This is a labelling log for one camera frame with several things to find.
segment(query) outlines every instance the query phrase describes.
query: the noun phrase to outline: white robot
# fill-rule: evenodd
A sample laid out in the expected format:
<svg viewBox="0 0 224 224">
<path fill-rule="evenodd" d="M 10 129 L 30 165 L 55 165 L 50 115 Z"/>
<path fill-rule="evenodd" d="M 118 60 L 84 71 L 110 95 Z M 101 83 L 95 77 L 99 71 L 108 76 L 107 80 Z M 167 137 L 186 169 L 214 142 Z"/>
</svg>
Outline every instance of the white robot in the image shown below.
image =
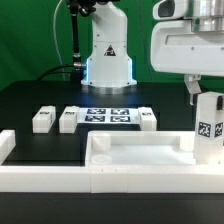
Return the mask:
<svg viewBox="0 0 224 224">
<path fill-rule="evenodd" d="M 127 54 L 125 13 L 112 1 L 78 3 L 82 7 L 80 13 L 92 13 L 93 18 L 93 51 L 86 63 L 86 77 L 81 81 L 84 89 L 103 94 L 129 91 L 137 82 L 132 78 L 132 60 Z"/>
<path fill-rule="evenodd" d="M 156 71 L 184 73 L 192 96 L 198 95 L 194 158 L 219 163 L 223 157 L 223 98 L 201 93 L 201 75 L 224 76 L 224 1 L 163 0 L 153 16 L 151 63 Z"/>
</svg>

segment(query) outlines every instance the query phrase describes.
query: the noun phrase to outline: blue light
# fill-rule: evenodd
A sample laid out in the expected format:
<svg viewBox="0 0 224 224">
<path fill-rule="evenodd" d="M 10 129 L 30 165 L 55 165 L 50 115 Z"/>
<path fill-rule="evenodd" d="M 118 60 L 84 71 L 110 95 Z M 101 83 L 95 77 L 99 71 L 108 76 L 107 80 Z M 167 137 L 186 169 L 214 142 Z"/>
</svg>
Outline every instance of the blue light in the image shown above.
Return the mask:
<svg viewBox="0 0 224 224">
<path fill-rule="evenodd" d="M 88 82 L 89 81 L 89 59 L 86 61 L 86 77 L 85 80 Z"/>
<path fill-rule="evenodd" d="M 130 59 L 130 61 L 131 61 L 131 79 L 133 80 L 133 73 L 132 73 L 133 72 L 133 67 L 132 67 L 133 66 L 133 64 L 132 64 L 133 61 L 132 61 L 132 59 Z"/>
</svg>

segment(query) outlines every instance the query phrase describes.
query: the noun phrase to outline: warning label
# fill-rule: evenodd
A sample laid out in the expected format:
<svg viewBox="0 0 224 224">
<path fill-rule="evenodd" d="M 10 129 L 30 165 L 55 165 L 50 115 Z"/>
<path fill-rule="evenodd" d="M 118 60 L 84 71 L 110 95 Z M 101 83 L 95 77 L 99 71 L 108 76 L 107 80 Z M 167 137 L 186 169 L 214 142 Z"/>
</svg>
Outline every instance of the warning label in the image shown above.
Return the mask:
<svg viewBox="0 0 224 224">
<path fill-rule="evenodd" d="M 112 45 L 110 45 L 108 47 L 108 49 L 107 49 L 106 53 L 104 54 L 104 56 L 116 56 Z"/>
</svg>

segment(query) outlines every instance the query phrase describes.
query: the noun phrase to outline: small white box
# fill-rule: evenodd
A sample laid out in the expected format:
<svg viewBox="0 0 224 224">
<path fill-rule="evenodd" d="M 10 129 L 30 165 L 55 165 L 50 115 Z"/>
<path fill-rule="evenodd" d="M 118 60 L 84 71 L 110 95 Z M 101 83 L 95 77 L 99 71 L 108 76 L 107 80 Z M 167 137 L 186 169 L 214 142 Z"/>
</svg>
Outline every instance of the small white box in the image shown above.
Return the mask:
<svg viewBox="0 0 224 224">
<path fill-rule="evenodd" d="M 150 107 L 138 108 L 140 128 L 142 131 L 156 131 L 157 120 Z"/>
<path fill-rule="evenodd" d="M 77 126 L 77 113 L 79 107 L 66 107 L 59 119 L 60 133 L 74 133 Z"/>
<path fill-rule="evenodd" d="M 33 118 L 33 133 L 48 133 L 56 118 L 54 106 L 43 106 Z"/>
</svg>

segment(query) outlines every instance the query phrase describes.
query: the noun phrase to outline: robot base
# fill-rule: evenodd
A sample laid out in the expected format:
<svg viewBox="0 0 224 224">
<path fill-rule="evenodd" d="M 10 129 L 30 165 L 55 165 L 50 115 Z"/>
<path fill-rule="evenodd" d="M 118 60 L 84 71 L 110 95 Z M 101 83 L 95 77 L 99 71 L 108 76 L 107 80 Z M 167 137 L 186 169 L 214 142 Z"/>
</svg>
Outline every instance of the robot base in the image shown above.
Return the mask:
<svg viewBox="0 0 224 224">
<path fill-rule="evenodd" d="M 137 85 L 130 85 L 124 87 L 96 87 L 89 85 L 82 85 L 84 91 L 99 93 L 99 94 L 123 94 L 134 92 L 137 89 Z"/>
</svg>

